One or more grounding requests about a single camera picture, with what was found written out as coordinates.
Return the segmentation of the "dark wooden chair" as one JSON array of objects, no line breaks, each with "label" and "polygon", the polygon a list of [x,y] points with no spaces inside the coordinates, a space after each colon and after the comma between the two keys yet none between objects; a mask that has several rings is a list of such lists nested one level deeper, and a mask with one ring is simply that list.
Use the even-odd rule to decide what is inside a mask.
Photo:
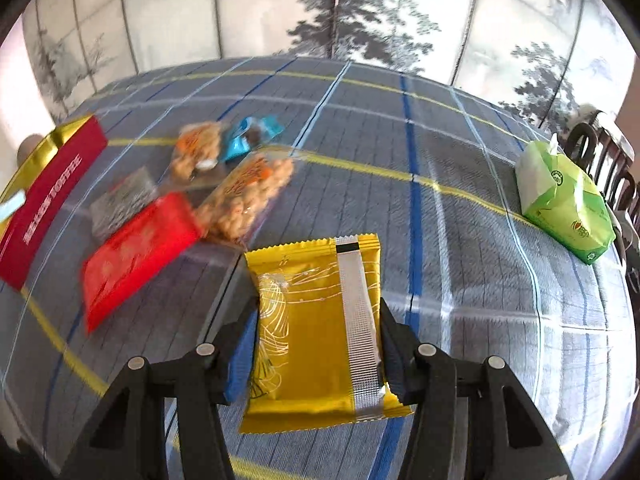
[{"label": "dark wooden chair", "polygon": [[639,181],[631,174],[634,148],[613,116],[590,104],[582,105],[567,124],[563,148],[612,209],[626,212],[638,229]]}]

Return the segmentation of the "painted folding screen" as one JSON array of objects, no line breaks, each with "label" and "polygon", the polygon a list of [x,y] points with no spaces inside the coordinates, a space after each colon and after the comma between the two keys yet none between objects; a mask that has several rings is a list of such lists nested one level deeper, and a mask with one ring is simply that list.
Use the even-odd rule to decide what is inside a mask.
[{"label": "painted folding screen", "polygon": [[637,55],[602,0],[32,0],[26,51],[62,118],[111,82],[294,54],[450,84],[551,131],[620,111]]}]

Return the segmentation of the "red snack packet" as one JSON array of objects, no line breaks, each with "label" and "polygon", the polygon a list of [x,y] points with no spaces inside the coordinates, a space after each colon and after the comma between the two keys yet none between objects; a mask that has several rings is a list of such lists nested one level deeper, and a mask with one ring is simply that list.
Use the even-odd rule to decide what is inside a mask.
[{"label": "red snack packet", "polygon": [[81,283],[86,332],[94,332],[124,301],[202,237],[181,193],[160,196],[86,260]]}]

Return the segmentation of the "green tissue pack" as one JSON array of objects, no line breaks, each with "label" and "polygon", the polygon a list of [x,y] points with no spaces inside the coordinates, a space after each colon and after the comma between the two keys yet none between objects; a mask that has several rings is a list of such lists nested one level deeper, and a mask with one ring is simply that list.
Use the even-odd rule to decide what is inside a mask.
[{"label": "green tissue pack", "polygon": [[613,243],[608,206],[588,174],[554,136],[532,141],[515,165],[522,214],[582,262],[596,262]]}]

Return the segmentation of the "plaid blue tablecloth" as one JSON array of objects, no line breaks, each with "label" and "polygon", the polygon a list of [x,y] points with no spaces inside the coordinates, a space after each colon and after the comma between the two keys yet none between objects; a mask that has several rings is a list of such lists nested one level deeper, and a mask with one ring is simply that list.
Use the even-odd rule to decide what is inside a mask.
[{"label": "plaid blue tablecloth", "polygon": [[77,114],[99,119],[107,148],[24,289],[1,291],[2,396],[52,466],[130,356],[182,356],[252,291],[239,252],[197,244],[87,333],[90,205],[139,168],[163,180],[183,125],[247,116],[277,117],[297,158],[250,246],[376,234],[394,315],[450,356],[502,356],[576,478],[602,477],[622,450],[636,393],[627,287],[614,250],[585,264],[522,217],[514,164],[533,128],[442,84],[309,58],[154,70],[112,82]]}]

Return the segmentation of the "round stone disc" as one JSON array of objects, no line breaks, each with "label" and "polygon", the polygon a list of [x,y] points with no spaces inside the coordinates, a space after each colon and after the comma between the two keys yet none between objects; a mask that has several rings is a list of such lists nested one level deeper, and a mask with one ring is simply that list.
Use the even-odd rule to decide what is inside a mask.
[{"label": "round stone disc", "polygon": [[31,134],[30,136],[26,136],[26,138],[22,141],[20,146],[17,149],[16,153],[16,164],[17,166],[22,166],[26,159],[29,158],[29,155],[35,151],[36,147],[43,140],[43,136],[40,134]]}]

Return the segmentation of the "red gold toffee tin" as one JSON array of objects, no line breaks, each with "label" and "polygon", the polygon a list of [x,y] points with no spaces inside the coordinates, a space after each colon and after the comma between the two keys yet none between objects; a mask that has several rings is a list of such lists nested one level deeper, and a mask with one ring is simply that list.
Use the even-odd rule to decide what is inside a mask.
[{"label": "red gold toffee tin", "polygon": [[107,146],[93,115],[54,128],[18,166],[1,193],[3,203],[21,195],[24,203],[1,221],[1,281],[21,289],[50,225]]}]

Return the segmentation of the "peanut snack clear bag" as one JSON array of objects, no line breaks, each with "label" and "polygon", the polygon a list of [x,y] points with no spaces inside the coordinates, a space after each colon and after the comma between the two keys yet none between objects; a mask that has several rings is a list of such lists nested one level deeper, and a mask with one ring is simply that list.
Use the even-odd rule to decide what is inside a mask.
[{"label": "peanut snack clear bag", "polygon": [[295,169],[295,158],[288,154],[245,157],[196,208],[204,240],[245,248]]}]

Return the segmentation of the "blue candy wrapper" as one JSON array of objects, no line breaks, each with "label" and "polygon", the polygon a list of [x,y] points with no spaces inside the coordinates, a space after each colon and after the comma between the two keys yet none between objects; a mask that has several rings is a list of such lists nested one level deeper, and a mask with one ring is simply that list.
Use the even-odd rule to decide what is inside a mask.
[{"label": "blue candy wrapper", "polygon": [[245,156],[268,144],[283,131],[284,127],[274,116],[245,117],[224,133],[219,159],[228,162]]}]

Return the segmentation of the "yellow packet silver strip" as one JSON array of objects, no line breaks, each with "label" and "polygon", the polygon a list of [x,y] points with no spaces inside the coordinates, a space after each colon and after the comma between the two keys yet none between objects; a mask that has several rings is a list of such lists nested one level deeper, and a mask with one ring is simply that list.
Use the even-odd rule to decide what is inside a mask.
[{"label": "yellow packet silver strip", "polygon": [[245,255],[259,320],[243,434],[410,414],[390,390],[375,234],[303,240]]}]

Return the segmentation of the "grey sesame cake packet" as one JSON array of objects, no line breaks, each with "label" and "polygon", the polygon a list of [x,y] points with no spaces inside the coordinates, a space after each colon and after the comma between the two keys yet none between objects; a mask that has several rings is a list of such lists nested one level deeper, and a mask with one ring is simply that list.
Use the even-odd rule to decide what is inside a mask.
[{"label": "grey sesame cake packet", "polygon": [[90,205],[93,236],[104,242],[157,197],[149,170],[141,167],[128,174]]}]

